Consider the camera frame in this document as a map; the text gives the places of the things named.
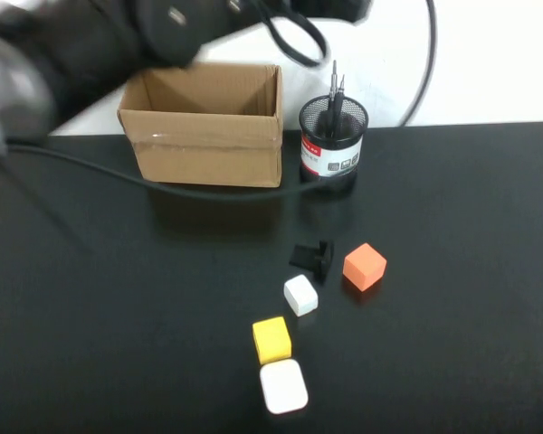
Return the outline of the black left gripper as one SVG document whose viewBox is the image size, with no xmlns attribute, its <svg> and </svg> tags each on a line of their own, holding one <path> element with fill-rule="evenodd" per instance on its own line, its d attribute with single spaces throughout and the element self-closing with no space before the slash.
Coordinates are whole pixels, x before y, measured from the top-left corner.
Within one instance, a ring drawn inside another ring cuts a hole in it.
<svg viewBox="0 0 543 434">
<path fill-rule="evenodd" d="M 291 8 L 308 18 L 340 20 L 356 24 L 370 12 L 372 0 L 291 0 Z"/>
</svg>

